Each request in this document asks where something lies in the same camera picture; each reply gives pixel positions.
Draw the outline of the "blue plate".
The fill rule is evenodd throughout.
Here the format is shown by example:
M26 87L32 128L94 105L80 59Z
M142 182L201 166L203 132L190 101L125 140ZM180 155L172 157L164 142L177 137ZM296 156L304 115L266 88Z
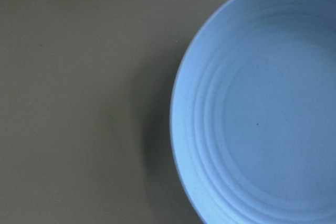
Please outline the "blue plate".
M335 223L335 0L228 0L179 66L175 165L203 223Z

